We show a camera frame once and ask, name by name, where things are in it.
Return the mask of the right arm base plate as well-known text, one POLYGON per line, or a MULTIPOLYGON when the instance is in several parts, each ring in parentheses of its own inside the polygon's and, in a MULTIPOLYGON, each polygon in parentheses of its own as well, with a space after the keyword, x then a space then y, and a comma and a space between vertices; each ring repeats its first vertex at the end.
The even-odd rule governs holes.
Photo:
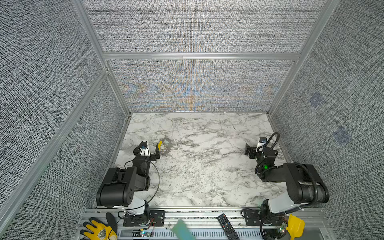
MULTIPOLYGON (((269 216, 271 213, 269 210, 261 209, 250 209, 245 208, 240 212, 241 216, 245 219, 247 226, 259 226, 261 220, 264 217, 269 216)), ((281 226, 283 223, 288 223, 288 221, 283 217, 272 217, 270 219, 264 220, 264 226, 281 226)))

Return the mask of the yellow capped key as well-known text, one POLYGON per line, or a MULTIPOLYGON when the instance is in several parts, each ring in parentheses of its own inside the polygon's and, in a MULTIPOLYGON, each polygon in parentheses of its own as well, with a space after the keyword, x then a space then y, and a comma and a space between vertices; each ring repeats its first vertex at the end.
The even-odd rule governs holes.
POLYGON ((162 141, 159 141, 159 143, 158 143, 158 148, 159 148, 159 151, 161 151, 161 149, 162 149, 162 141))

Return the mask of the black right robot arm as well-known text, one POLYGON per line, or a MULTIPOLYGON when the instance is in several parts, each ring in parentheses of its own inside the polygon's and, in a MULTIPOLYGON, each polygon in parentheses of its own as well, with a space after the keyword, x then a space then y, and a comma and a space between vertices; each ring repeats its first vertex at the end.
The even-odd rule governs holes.
POLYGON ((285 163, 276 166, 278 151, 264 146, 246 144, 245 155, 257 161, 255 174, 262 182, 286 184, 285 192, 263 201, 258 219, 264 225, 280 223, 280 216, 329 201, 329 190, 313 165, 285 163))

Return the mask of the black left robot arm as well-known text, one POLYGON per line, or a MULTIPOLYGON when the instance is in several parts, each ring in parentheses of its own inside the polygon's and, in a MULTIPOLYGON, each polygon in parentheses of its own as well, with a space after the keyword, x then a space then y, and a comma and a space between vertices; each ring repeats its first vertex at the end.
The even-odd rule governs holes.
POLYGON ((150 201, 142 200, 135 192, 145 192, 150 188, 150 169, 160 158, 162 142, 157 143, 151 153, 148 142, 141 142, 134 150, 134 158, 128 163, 132 166, 108 169, 96 195, 100 207, 119 209, 124 213, 122 219, 125 227, 162 227, 165 211, 151 210, 150 201))

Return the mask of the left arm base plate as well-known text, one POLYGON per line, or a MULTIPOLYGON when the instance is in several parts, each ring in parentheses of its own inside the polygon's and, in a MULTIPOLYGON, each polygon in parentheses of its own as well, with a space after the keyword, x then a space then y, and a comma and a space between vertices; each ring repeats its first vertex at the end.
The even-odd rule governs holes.
POLYGON ((150 210, 142 215, 126 215, 124 227, 149 228, 150 226, 163 227, 165 221, 164 210, 150 210))

